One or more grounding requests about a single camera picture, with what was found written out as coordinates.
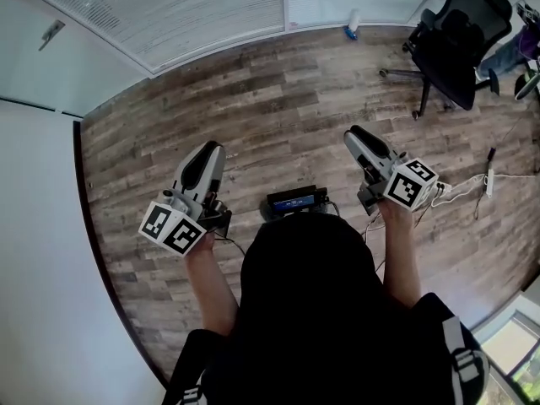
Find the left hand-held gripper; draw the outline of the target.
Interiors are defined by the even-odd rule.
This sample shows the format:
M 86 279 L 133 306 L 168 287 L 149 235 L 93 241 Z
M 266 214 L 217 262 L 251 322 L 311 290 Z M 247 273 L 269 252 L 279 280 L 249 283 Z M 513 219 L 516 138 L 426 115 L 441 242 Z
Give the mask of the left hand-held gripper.
M 207 234 L 228 234 L 232 212 L 217 199 L 224 147 L 208 141 L 176 170 L 173 187 L 161 192 L 143 216 L 138 233 L 175 255 L 186 255 Z

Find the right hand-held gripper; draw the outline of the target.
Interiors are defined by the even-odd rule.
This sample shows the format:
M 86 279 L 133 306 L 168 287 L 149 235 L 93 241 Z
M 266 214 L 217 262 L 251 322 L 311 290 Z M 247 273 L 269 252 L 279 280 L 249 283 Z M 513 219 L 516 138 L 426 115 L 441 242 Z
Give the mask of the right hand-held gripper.
M 397 165 L 398 160 L 408 159 L 408 154 L 398 153 L 384 138 L 378 138 L 363 127 L 350 127 L 343 139 L 364 171 L 357 197 L 368 215 L 378 208 L 377 203 L 382 199 L 413 211 L 436 187 L 438 174 L 421 159 Z

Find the person's right forearm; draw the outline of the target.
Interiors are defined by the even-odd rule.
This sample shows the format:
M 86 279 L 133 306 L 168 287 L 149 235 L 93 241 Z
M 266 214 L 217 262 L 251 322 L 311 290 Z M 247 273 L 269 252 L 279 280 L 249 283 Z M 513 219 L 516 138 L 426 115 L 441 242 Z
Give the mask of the person's right forearm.
M 379 201 L 378 207 L 385 224 L 384 287 L 393 298 L 412 308 L 422 296 L 415 256 L 413 215 L 390 200 Z

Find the person's left forearm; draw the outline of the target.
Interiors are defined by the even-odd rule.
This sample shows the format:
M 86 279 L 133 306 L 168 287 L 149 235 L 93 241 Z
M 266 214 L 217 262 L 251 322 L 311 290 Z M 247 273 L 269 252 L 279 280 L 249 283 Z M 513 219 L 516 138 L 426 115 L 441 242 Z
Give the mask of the person's left forearm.
M 197 299 L 202 327 L 228 336 L 239 306 L 213 253 L 214 234 L 207 233 L 185 256 L 186 272 Z

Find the black device with screen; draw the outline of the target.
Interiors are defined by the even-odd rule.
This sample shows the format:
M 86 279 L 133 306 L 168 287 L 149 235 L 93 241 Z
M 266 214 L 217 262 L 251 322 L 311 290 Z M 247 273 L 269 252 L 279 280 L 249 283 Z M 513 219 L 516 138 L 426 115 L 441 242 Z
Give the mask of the black device with screen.
M 267 205 L 272 213 L 284 216 L 305 209 L 319 208 L 329 202 L 327 189 L 316 185 L 303 186 L 267 195 Z

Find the black office chair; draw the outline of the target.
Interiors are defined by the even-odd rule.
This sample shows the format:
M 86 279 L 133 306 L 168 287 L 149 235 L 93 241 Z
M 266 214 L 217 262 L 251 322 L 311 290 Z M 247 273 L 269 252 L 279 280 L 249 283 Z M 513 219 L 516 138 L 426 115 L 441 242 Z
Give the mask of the black office chair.
M 425 113 L 431 88 L 439 91 L 447 110 L 459 106 L 469 111 L 480 89 L 500 93 L 494 70 L 478 82 L 475 69 L 489 49 L 511 32 L 511 15 L 508 0 L 445 0 L 438 13 L 426 8 L 402 45 L 417 68 L 382 68 L 379 74 L 422 80 L 420 106 L 412 112 L 415 120 Z

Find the blue and white bottle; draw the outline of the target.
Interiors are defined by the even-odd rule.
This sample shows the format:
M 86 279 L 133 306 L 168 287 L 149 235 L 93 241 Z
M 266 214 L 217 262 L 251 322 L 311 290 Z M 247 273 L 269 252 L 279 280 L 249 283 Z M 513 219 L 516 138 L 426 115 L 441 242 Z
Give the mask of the blue and white bottle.
M 352 41 L 358 39 L 357 30 L 361 21 L 360 11 L 355 8 L 351 11 L 348 24 L 343 27 L 343 32 Z

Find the glass door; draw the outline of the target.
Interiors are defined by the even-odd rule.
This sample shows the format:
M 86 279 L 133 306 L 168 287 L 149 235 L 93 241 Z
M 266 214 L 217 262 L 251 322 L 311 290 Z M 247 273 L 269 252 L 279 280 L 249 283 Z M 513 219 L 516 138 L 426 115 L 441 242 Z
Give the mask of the glass door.
M 65 27 L 38 51 L 57 19 Z M 148 76 L 44 0 L 0 0 L 0 99 L 85 116 Z

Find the person's black shirt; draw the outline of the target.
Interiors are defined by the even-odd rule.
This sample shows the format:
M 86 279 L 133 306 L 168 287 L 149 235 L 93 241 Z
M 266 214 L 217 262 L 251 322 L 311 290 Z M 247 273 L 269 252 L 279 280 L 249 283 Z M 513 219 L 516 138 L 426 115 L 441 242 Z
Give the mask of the person's black shirt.
M 489 360 L 433 293 L 407 308 L 344 219 L 264 224 L 228 336 L 190 332 L 162 405 L 478 405 Z

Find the window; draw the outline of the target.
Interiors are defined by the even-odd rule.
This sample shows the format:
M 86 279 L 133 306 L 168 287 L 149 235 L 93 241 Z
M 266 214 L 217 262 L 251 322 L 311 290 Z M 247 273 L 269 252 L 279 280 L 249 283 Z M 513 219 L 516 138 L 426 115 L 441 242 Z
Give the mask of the window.
M 478 405 L 540 405 L 540 305 L 519 294 L 473 335 L 490 363 Z

